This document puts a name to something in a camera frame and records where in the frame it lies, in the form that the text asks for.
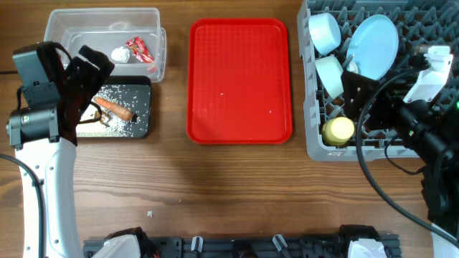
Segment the white tissue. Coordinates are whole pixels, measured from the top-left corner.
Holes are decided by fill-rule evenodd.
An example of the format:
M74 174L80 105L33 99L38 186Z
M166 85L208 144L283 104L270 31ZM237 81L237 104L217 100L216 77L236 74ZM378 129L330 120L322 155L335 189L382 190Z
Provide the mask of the white tissue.
M110 58L118 63L127 63L131 57L129 48L119 47L111 52Z

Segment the mint green bowl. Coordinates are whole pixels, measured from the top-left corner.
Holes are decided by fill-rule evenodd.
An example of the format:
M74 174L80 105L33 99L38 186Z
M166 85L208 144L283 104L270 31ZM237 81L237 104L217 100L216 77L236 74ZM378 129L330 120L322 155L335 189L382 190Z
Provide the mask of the mint green bowl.
M341 81L343 69L334 56L316 59L316 71L328 95L335 99L344 92Z

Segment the brown food scrap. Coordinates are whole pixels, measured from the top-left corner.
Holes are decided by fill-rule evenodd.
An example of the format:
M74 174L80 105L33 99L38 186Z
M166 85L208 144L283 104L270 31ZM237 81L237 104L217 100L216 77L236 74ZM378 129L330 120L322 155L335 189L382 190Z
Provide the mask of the brown food scrap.
M97 118L98 122L105 127L109 127L109 122L112 120L109 114L105 112L99 113L98 111L95 112L95 118Z

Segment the orange carrot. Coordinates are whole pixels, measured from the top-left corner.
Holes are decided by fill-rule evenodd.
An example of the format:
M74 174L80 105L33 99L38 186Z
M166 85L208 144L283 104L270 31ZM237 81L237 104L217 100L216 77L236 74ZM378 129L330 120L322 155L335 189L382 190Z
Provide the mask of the orange carrot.
M110 102L101 97L94 97L94 101L99 106L112 112L114 115L119 117L121 120L124 120L126 122L133 122L133 123L137 121L137 118L138 118L137 114L135 114L133 111L129 110L126 107L123 107L115 102Z

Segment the red snack wrapper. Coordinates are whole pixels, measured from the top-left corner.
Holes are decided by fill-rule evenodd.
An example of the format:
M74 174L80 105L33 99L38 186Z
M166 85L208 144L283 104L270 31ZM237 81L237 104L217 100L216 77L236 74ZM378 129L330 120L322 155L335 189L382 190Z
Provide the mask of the red snack wrapper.
M129 39L126 42L126 46L132 51L137 60L148 65L147 70L150 73L157 70L156 61L141 37Z

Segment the yellow plastic cup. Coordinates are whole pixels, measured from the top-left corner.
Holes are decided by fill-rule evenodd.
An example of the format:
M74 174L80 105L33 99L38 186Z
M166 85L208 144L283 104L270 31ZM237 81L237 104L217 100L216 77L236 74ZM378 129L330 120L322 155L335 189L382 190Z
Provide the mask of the yellow plastic cup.
M322 138L325 144L336 147L346 145L353 136L355 126L346 117L337 117L327 121L322 127Z

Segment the light blue plate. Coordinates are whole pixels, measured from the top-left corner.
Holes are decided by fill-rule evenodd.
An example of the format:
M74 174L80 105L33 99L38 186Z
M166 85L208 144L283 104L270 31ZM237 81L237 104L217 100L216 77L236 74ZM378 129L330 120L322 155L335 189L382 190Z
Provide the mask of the light blue plate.
M393 65L399 47L396 26L384 15L365 19L351 37L346 56L352 57L359 74L381 79Z

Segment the light blue bowl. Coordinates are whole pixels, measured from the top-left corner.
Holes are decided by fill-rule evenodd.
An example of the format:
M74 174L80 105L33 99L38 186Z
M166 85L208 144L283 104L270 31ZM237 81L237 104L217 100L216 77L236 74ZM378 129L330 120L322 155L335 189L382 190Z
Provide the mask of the light blue bowl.
M316 14L309 18L308 28L319 54L327 55L341 43L341 32L336 19L329 13Z

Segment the white plastic spoon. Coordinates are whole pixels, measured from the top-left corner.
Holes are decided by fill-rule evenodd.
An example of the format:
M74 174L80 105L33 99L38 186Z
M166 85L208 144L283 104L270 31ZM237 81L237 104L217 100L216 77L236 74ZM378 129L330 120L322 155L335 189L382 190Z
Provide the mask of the white plastic spoon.
M355 74L358 74L359 73L359 70L358 70L358 67L357 65L354 63L354 62L350 62L347 66L347 70L349 72L353 72Z

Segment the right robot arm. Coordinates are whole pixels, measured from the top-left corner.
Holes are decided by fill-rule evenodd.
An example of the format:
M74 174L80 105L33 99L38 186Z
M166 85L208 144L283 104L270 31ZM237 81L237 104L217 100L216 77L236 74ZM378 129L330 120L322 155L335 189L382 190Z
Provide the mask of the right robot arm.
M405 103L387 91L393 82L414 74L404 71L384 83L343 72L346 89L356 95L356 155L367 181L377 194L395 211L430 231L435 257L458 256L458 108L450 107L442 115L435 114L424 100ZM362 149L362 126L366 118L375 128L392 128L404 147L416 152L425 162L422 197L427 206L423 221L393 201L371 175Z

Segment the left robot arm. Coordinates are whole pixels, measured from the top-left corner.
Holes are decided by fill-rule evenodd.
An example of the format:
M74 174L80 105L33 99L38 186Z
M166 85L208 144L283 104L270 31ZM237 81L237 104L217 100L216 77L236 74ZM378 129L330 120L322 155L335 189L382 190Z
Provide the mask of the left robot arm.
M16 98L27 106L11 112L6 131L15 155L1 158L22 174L24 257L84 255L73 189L76 127L115 66L86 45L63 65L65 52L57 42L40 42L13 53L22 81Z

